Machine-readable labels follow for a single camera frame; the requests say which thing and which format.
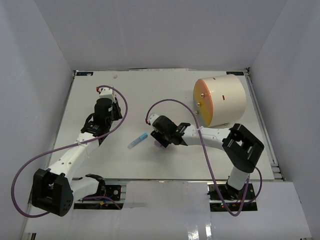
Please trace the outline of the cream round drawer organizer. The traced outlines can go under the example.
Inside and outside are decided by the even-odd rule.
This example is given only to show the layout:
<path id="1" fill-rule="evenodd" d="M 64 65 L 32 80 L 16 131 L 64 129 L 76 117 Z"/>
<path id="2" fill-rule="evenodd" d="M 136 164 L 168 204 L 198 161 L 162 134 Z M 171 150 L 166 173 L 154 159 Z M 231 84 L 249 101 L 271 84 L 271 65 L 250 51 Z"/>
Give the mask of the cream round drawer organizer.
<path id="1" fill-rule="evenodd" d="M 247 96 L 240 79 L 233 75 L 200 78 L 193 88 L 193 102 L 205 127 L 239 120 L 247 107 Z"/>

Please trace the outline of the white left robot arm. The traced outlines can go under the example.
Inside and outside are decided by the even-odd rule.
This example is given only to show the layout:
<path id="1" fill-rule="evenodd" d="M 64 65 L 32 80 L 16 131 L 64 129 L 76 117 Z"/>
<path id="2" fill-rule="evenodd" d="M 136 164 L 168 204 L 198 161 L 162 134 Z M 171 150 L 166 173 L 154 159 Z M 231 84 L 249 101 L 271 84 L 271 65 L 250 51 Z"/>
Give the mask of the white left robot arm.
<path id="1" fill-rule="evenodd" d="M 113 88 L 99 86 L 97 92 L 94 112 L 85 120 L 75 145 L 47 169 L 38 169 L 33 175 L 31 204 L 34 207 L 63 217 L 75 201 L 86 197 L 99 200 L 105 196 L 103 177 L 89 173 L 74 179 L 79 167 L 110 134 L 113 122 L 123 117 Z"/>

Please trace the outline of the aluminium rail right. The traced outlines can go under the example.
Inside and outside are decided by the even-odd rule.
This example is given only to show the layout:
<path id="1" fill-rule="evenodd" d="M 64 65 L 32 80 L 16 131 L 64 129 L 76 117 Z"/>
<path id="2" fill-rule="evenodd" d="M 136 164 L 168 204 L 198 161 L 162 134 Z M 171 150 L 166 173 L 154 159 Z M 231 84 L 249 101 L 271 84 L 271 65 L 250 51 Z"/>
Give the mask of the aluminium rail right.
<path id="1" fill-rule="evenodd" d="M 246 79 L 246 83 L 247 83 L 247 86 L 249 89 L 251 100 L 253 102 L 253 107 L 255 109 L 255 113 L 256 113 L 256 116 L 258 119 L 258 124 L 259 124 L 260 130 L 261 130 L 261 133 L 262 133 L 262 138 L 263 138 L 266 153 L 267 153 L 267 156 L 268 156 L 268 159 L 270 162 L 274 181 L 278 181 L 278 182 L 285 181 L 286 179 L 283 178 L 283 175 L 281 173 L 281 169 L 279 167 L 279 163 L 278 163 L 277 157 L 275 155 L 275 152 L 274 152 L 274 149 L 273 149 L 273 146 L 272 146 L 272 143 L 271 143 L 271 140 L 270 140 L 263 116 L 262 116 L 262 112 L 260 110 L 259 103 L 258 103 L 256 94 L 255 94 L 255 91 L 254 91 L 253 83 L 252 83 L 252 80 L 251 80 L 249 74 L 245 75 L 245 79 Z"/>

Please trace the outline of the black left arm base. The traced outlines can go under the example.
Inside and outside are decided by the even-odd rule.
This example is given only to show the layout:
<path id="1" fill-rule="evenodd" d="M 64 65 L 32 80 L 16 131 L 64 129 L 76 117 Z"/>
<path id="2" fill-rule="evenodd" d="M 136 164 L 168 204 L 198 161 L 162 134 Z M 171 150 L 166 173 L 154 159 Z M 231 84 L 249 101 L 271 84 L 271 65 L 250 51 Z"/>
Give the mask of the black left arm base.
<path id="1" fill-rule="evenodd" d="M 96 193 L 89 194 L 85 196 L 84 200 L 106 200 L 104 197 L 108 197 L 114 201 L 119 201 L 121 199 L 121 185 L 114 185 L 114 184 L 105 184 L 104 186 L 98 186 Z"/>

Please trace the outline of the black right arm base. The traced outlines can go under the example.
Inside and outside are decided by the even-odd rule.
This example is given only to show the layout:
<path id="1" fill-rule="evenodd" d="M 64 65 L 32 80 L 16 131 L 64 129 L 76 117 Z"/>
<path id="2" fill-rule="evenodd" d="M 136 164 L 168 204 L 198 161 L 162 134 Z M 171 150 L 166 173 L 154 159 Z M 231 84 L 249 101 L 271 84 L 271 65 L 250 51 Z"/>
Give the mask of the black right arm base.
<path id="1" fill-rule="evenodd" d="M 228 193 L 228 191 L 225 189 L 225 184 L 218 184 L 218 188 L 220 189 L 221 194 L 229 209 L 232 212 L 237 212 L 240 208 L 245 188 L 243 187 L 242 190 L 238 193 Z M 207 195 L 209 197 L 209 206 L 212 213 L 227 212 L 213 183 L 208 185 Z M 255 197 L 255 190 L 253 188 L 253 185 L 250 183 L 248 185 L 245 201 L 242 207 L 243 212 L 256 212 L 258 210 Z"/>

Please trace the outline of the purple eraser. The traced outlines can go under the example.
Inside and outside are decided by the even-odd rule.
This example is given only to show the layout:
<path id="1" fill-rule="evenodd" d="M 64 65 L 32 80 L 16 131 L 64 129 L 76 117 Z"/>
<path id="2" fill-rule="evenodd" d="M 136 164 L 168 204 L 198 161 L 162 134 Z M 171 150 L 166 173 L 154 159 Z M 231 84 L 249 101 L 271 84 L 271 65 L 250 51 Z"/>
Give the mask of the purple eraser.
<path id="1" fill-rule="evenodd" d="M 162 146 L 162 145 L 161 145 L 159 142 L 157 142 L 157 141 L 154 142 L 154 145 L 157 146 L 157 147 L 161 147 L 161 146 Z"/>

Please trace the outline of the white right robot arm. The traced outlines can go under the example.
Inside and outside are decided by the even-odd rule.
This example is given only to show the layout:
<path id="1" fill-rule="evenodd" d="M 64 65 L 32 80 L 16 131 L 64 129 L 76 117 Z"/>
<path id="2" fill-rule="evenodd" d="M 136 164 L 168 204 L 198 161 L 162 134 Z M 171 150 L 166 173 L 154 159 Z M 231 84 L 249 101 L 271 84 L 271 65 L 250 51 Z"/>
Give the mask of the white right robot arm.
<path id="1" fill-rule="evenodd" d="M 164 148 L 176 146 L 201 146 L 224 151 L 233 168 L 225 186 L 219 187 L 223 198 L 238 199 L 244 193 L 247 178 L 254 171 L 264 144 L 245 126 L 235 123 L 231 128 L 197 128 L 190 123 L 176 125 L 164 115 L 152 114 L 146 123 L 153 127 L 151 136 Z"/>

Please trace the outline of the blue cap clear highlighter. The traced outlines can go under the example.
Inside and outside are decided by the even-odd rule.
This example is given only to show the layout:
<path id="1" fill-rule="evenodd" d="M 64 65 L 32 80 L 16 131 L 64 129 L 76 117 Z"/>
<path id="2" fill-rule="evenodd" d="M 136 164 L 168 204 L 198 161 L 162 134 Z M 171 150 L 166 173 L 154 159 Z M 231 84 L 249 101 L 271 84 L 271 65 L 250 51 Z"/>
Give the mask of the blue cap clear highlighter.
<path id="1" fill-rule="evenodd" d="M 138 145 L 140 142 L 142 142 L 143 140 L 145 140 L 148 137 L 148 134 L 145 132 L 142 135 L 140 135 L 139 137 L 137 137 L 135 140 L 133 140 L 132 142 L 130 142 L 127 147 L 128 149 L 132 149 L 133 147 L 135 147 L 136 145 Z"/>

